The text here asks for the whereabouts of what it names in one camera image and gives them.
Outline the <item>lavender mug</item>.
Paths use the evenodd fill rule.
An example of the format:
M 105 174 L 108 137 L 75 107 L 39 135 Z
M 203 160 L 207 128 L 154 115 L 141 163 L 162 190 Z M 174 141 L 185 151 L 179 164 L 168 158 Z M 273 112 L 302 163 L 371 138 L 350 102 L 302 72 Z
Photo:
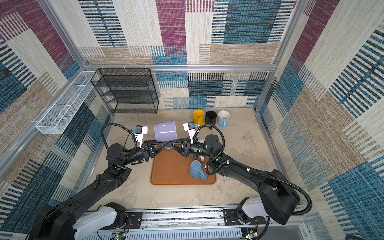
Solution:
M 155 124 L 154 130 L 157 142 L 169 142 L 178 139 L 175 121 Z

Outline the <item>teal blue mug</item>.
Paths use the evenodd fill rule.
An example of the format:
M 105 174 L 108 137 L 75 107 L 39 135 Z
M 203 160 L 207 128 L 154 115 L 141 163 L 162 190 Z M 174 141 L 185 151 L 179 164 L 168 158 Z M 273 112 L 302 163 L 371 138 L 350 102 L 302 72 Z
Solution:
M 204 181 L 208 179 L 199 161 L 193 161 L 191 163 L 189 174 L 193 179 L 203 179 Z

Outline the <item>yellow mug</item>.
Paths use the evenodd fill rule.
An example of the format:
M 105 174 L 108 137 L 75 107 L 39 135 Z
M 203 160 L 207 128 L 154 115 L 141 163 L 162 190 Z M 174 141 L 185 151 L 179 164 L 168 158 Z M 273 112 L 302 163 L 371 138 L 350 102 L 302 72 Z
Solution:
M 205 112 L 202 110 L 195 110 L 193 112 L 193 122 L 195 125 L 202 126 L 205 121 Z

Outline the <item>black mug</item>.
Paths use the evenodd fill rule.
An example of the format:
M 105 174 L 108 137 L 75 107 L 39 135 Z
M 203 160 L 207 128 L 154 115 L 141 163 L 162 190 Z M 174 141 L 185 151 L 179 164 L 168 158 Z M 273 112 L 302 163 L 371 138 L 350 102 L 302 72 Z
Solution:
M 217 113 L 215 111 L 207 111 L 205 114 L 205 124 L 215 126 L 217 121 Z

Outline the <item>light blue mug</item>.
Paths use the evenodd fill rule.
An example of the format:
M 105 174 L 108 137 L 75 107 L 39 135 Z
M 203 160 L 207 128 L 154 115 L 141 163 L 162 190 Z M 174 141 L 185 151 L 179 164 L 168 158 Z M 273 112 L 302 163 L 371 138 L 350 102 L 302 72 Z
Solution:
M 224 128 L 228 125 L 231 114 L 228 111 L 221 110 L 218 112 L 218 124 Z

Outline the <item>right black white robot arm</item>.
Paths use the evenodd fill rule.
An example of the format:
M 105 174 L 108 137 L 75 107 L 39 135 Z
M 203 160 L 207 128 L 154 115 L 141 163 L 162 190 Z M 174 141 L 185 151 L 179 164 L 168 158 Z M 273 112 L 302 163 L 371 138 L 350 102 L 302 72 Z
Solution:
M 224 153 L 225 141 L 219 140 L 216 135 L 208 135 L 203 143 L 195 138 L 185 138 L 171 141 L 168 145 L 184 157 L 193 155 L 208 158 L 204 173 L 233 178 L 259 194 L 259 200 L 246 197 L 237 206 L 237 216 L 242 224 L 250 223 L 255 217 L 266 216 L 284 225 L 291 216 L 303 215 L 312 207 L 311 202 L 307 201 L 307 207 L 297 211 L 301 200 L 299 195 L 308 197 L 303 189 L 290 183 L 278 170 L 266 172 L 237 162 Z

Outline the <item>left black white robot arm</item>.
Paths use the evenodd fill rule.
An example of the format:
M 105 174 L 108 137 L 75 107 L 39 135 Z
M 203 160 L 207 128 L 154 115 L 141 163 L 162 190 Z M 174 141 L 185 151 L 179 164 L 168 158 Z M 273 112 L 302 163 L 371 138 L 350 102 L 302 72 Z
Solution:
M 47 205 L 37 213 L 27 240 L 81 240 L 104 227 L 122 228 L 127 221 L 125 207 L 112 203 L 100 211 L 84 213 L 108 193 L 119 188 L 129 177 L 128 165 L 139 164 L 157 156 L 166 146 L 185 153 L 181 142 L 146 141 L 142 147 L 128 150 L 120 144 L 109 146 L 106 159 L 109 166 L 79 193 L 55 205 Z

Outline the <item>brown rectangular tray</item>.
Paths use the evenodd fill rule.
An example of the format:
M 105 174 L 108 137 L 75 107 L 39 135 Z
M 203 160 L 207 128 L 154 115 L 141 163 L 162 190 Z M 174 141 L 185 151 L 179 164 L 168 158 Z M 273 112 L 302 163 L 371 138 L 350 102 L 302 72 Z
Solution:
M 151 183 L 155 186 L 176 185 L 212 185 L 216 182 L 215 176 L 194 179 L 189 174 L 192 157 L 186 158 L 174 149 L 163 149 L 154 158 L 151 173 Z

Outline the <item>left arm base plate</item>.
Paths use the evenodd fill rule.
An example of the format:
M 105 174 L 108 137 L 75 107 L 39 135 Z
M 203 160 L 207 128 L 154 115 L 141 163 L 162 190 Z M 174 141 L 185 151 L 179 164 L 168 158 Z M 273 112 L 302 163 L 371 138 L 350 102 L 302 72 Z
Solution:
M 118 213 L 117 218 L 112 225 L 102 228 L 101 230 L 128 230 L 139 229 L 142 223 L 142 212 L 125 212 Z

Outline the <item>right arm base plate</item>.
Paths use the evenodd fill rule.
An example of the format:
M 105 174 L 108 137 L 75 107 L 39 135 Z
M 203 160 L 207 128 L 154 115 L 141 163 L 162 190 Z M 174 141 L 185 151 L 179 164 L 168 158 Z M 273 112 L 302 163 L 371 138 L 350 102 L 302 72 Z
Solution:
M 219 213 L 220 217 L 224 219 L 226 226 L 235 226 L 235 225 L 265 225 L 267 223 L 266 218 L 256 217 L 250 220 L 248 223 L 243 223 L 235 209 L 223 209 Z

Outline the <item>white mesh wall basket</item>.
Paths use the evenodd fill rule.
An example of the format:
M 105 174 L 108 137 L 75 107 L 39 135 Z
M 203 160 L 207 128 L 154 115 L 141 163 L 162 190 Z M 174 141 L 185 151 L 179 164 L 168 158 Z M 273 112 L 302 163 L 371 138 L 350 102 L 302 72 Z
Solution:
M 91 92 L 94 72 L 81 72 L 36 125 L 44 135 L 61 135 Z

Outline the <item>aluminium front rail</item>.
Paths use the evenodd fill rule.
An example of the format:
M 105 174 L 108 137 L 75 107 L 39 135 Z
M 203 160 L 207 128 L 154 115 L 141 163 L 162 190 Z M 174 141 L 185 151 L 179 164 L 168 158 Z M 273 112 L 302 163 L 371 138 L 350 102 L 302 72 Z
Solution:
M 219 213 L 231 206 L 186 209 L 147 209 L 139 229 L 98 230 L 81 240 L 314 240 L 306 218 L 294 217 L 280 225 L 265 216 L 265 225 L 226 226 Z

